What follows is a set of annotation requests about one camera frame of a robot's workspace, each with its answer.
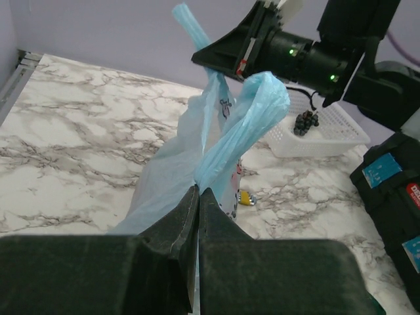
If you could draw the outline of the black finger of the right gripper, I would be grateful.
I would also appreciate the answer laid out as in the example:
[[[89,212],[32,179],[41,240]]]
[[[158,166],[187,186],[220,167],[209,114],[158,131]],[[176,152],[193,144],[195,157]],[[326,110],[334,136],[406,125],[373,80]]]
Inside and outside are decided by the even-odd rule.
[[[243,59],[252,35],[255,22],[261,17],[263,4],[257,1],[247,16],[229,33],[192,55],[191,61],[199,66],[239,79],[237,69]]]

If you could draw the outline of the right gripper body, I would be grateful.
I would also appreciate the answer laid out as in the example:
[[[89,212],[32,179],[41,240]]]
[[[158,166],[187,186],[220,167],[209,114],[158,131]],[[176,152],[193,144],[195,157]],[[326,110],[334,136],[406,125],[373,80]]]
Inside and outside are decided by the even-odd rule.
[[[240,80],[270,71],[319,92],[325,103],[339,100],[362,56],[361,37],[352,31],[359,1],[328,1],[318,24],[319,41],[283,31],[282,20],[296,1],[257,1],[241,22],[250,29],[236,64]]]

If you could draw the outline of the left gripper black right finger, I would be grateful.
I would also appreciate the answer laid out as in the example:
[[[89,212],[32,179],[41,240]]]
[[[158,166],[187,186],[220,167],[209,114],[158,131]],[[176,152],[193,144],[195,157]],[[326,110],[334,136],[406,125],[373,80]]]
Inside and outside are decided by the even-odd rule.
[[[206,189],[199,199],[202,314],[382,314],[335,240],[255,240]]]

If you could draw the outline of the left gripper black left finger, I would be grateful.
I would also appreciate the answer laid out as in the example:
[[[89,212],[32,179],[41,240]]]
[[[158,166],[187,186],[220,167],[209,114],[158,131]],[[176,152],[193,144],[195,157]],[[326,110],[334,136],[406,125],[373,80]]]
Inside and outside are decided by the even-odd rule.
[[[1,238],[2,314],[189,314],[199,190],[136,236]]]

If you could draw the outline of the blue plastic bag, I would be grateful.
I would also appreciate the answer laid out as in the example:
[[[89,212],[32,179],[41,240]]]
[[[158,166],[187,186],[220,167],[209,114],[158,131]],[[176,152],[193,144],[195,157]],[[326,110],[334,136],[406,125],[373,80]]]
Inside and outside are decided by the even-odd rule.
[[[233,96],[225,76],[208,70],[208,83],[188,101],[176,135],[143,168],[127,216],[113,234],[139,234],[168,214],[191,186],[212,189],[230,219],[237,215],[244,153],[288,113],[285,85],[271,72],[248,77]]]

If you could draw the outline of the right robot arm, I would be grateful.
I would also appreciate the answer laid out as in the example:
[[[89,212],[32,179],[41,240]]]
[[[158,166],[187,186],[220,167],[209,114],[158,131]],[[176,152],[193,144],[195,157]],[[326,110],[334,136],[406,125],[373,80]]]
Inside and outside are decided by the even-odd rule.
[[[419,124],[419,72],[376,62],[397,1],[329,1],[314,41],[284,30],[300,1],[257,1],[236,28],[192,56],[236,81],[264,71],[318,92],[323,107],[344,100],[380,125]]]

